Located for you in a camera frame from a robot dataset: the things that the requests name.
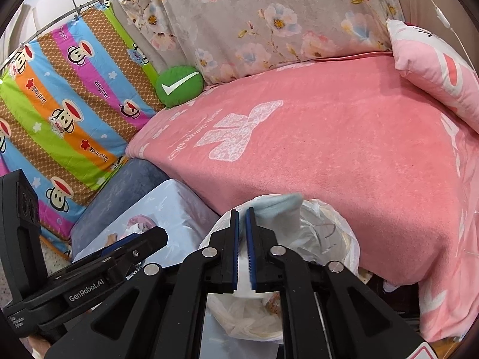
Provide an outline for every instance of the floor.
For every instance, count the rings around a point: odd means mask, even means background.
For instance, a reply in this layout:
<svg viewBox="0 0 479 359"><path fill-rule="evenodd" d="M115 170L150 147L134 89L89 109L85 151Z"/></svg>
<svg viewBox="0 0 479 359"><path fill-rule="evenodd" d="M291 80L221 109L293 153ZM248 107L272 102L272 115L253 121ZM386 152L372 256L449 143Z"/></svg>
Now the floor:
<svg viewBox="0 0 479 359"><path fill-rule="evenodd" d="M452 355L459 343L455 342L453 338L449 337L444 340L436 341L431 344L437 353L439 359L447 359Z"/></svg>

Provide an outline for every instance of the floral bedsheet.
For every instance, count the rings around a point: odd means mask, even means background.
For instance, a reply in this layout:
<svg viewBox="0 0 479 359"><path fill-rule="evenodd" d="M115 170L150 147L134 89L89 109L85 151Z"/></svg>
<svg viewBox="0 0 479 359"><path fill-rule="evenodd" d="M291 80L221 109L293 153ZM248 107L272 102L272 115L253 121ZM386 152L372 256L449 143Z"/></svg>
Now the floral bedsheet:
<svg viewBox="0 0 479 359"><path fill-rule="evenodd" d="M209 84L310 59L390 51L398 0L121 0L157 52Z"/></svg>

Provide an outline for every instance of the green pillow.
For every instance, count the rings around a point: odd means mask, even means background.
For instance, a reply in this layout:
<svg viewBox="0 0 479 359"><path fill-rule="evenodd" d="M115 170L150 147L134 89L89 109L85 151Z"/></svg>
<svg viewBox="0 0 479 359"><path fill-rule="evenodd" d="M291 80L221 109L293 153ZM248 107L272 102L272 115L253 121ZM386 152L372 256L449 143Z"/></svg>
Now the green pillow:
<svg viewBox="0 0 479 359"><path fill-rule="evenodd" d="M200 95L204 80L191 66L172 67L161 73L156 81L156 93L168 108L184 104Z"/></svg>

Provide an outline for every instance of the blue cushion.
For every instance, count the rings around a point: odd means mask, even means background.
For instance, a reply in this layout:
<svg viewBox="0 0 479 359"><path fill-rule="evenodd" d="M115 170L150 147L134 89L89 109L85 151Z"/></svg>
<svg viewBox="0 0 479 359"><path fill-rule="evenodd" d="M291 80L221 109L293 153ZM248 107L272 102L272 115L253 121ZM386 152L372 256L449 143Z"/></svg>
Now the blue cushion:
<svg viewBox="0 0 479 359"><path fill-rule="evenodd" d="M124 211L166 180L169 176L148 161L131 159L126 162L73 226L73 257Z"/></svg>

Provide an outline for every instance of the pink blanket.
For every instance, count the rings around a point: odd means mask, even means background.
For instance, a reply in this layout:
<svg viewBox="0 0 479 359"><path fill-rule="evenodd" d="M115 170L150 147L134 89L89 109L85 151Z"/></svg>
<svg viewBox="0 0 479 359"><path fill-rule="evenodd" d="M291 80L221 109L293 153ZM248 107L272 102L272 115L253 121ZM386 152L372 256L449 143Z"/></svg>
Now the pink blanket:
<svg viewBox="0 0 479 359"><path fill-rule="evenodd" d="M478 136L401 78L390 55L214 87L159 112L126 152L219 214L269 193L331 204L358 237L362 267L420 282L428 341L460 336L478 314Z"/></svg>

